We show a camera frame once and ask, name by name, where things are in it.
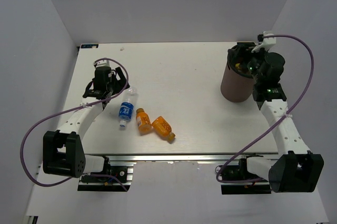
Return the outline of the blue label water bottle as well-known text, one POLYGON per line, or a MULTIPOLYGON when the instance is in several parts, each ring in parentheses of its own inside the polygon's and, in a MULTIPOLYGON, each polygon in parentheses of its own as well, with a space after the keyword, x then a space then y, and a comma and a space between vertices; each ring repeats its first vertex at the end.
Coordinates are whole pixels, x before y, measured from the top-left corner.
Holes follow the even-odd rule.
POLYGON ((129 87, 124 91, 122 103, 118 111, 119 126, 125 128, 130 122, 138 99, 138 91, 135 87, 129 87))

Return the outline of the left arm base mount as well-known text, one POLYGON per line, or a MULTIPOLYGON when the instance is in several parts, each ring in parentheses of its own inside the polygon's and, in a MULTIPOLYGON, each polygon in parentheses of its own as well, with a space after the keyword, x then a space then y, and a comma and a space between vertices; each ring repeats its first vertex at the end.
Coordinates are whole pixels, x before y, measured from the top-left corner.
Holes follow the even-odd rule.
POLYGON ((134 163, 104 156, 103 170, 83 174, 77 190, 86 192, 128 192, 133 179, 134 163))

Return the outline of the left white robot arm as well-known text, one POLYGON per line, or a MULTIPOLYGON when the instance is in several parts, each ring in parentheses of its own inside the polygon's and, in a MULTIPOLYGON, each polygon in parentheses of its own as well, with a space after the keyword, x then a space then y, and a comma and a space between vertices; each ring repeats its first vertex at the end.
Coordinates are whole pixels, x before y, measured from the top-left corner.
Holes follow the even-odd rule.
POLYGON ((107 104, 109 98, 128 88, 120 67, 97 66, 94 78, 86 86, 82 104, 56 131, 43 136, 43 171, 47 174, 79 178, 93 173, 99 181, 111 176, 107 158, 84 153, 82 139, 107 104))

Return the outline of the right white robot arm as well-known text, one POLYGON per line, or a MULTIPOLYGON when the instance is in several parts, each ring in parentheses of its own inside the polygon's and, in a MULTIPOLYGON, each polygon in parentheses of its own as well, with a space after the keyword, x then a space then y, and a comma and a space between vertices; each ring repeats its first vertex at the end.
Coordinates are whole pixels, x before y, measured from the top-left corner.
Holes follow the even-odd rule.
POLYGON ((284 65, 282 55, 258 48, 253 42, 238 42, 229 49, 227 69, 253 80, 253 99, 269 124, 279 158, 272 161, 248 155, 239 160, 236 171, 223 171, 222 178, 250 184, 267 181, 273 192, 313 192, 324 161, 304 143, 288 114, 280 84, 284 65))

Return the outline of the orange juice bottle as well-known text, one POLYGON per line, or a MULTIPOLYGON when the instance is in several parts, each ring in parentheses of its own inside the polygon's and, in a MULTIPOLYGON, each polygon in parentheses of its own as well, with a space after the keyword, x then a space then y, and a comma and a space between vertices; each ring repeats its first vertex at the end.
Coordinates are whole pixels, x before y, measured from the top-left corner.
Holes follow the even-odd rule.
POLYGON ((156 133, 167 142, 171 143, 174 141, 175 134, 173 133, 169 123, 162 116, 159 116, 152 122, 152 127, 156 133))

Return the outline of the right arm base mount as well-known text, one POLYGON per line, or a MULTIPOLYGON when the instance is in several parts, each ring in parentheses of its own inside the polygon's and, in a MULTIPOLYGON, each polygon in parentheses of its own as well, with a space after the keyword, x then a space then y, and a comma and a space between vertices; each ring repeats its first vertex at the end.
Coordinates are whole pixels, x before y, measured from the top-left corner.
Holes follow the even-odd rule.
POLYGON ((247 170, 247 158, 228 165, 219 175, 222 195, 271 194, 269 183, 247 170))

